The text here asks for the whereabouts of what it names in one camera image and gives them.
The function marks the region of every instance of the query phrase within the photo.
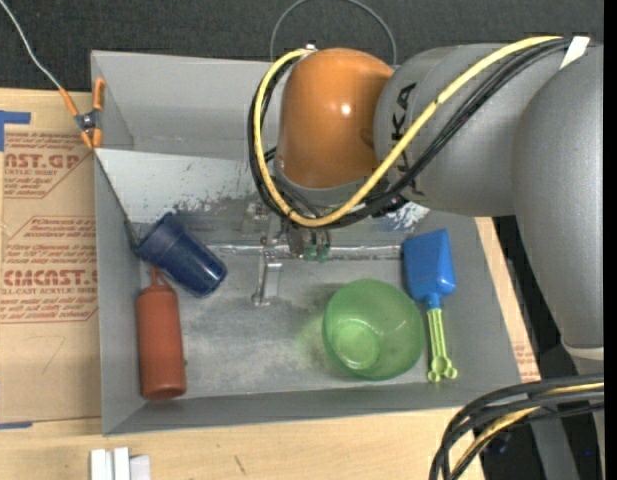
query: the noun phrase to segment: white cable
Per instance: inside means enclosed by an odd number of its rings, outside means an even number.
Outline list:
[[[574,60],[577,60],[579,57],[581,57],[585,53],[586,48],[588,48],[588,43],[590,43],[589,37],[586,37],[586,36],[573,37],[572,41],[570,42],[570,46],[568,47],[568,50],[566,51],[566,55],[564,55],[564,58],[561,61],[561,65],[559,66],[559,69],[562,70],[568,64],[570,64]]]
[[[273,47],[275,45],[275,37],[277,36],[277,31],[279,30],[279,26],[281,25],[281,22],[286,18],[286,16],[288,16],[297,7],[307,2],[311,2],[311,1],[313,0],[297,0],[294,4],[288,7],[288,9],[286,9],[283,12],[283,14],[279,17],[279,19],[277,20],[277,23],[275,24],[275,28],[272,31],[272,37],[270,38],[270,61],[271,62],[275,56]],[[379,23],[379,25],[381,25],[381,28],[384,30],[384,32],[386,32],[386,35],[388,36],[388,39],[390,40],[390,46],[392,48],[392,65],[396,66],[397,65],[397,43],[395,42],[395,38],[393,37],[392,32],[390,31],[390,28],[388,27],[388,25],[386,25],[384,20],[382,20],[381,17],[375,11],[373,11],[370,7],[368,7],[365,4],[362,4],[361,2],[357,0],[341,0],[341,1],[348,2],[356,7],[359,7],[361,10],[370,14]]]
[[[26,35],[24,34],[24,31],[21,29],[21,25],[19,25],[17,18],[15,18],[15,15],[10,10],[10,7],[8,7],[8,4],[4,0],[0,0],[0,5],[4,8],[4,11],[6,11],[6,14],[10,17],[10,19],[14,23],[15,28],[17,29],[17,32],[19,32],[19,35],[21,36],[21,39],[24,42],[24,45],[26,46],[26,50],[28,50],[28,55],[30,55],[30,58],[32,59],[32,61],[37,65],[37,67],[41,70],[41,72],[44,75],[46,75],[53,84],[55,84],[57,89],[62,89],[59,81],[52,75],[50,71],[48,71],[48,69],[46,69],[46,67],[41,62],[39,62],[39,59],[37,59],[37,56],[35,55],[35,53],[32,51],[32,48],[30,47],[30,43],[28,42],[28,39],[26,39]]]

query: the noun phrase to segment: yellow-green handle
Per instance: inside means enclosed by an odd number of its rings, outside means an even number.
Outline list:
[[[447,379],[454,379],[458,372],[452,366],[452,361],[446,352],[446,337],[441,308],[428,310],[428,326],[430,327],[430,347],[432,351],[428,380],[439,382],[442,376]]]

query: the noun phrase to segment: blue cup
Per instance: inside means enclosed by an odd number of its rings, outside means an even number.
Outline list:
[[[171,213],[157,221],[137,252],[197,297],[210,295],[226,277],[223,262],[190,235]]]

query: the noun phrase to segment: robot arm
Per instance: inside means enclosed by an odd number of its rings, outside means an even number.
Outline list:
[[[438,48],[394,72],[351,50],[298,54],[271,155],[277,195],[300,203],[267,200],[326,229],[406,200],[515,215],[564,347],[580,374],[602,373],[603,45],[548,38],[474,69],[506,48]],[[595,419],[603,459],[603,412]]]

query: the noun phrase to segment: gray bin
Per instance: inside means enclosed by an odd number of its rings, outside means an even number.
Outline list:
[[[107,83],[103,147],[95,165],[103,432],[216,425],[462,406],[520,381],[474,220],[409,204],[397,214],[332,232],[325,263],[280,244],[278,297],[252,302],[262,272],[261,238],[275,222],[253,217],[246,119],[268,64],[93,52]],[[274,145],[280,87],[264,127]],[[168,211],[226,264],[228,276],[199,299],[177,287],[187,393],[140,396],[134,301],[149,266],[132,251]],[[426,380],[427,353],[407,373],[370,382],[336,370],[321,347],[329,297],[363,277],[404,289],[400,245],[447,228],[457,289],[443,301],[449,355],[459,377]]]

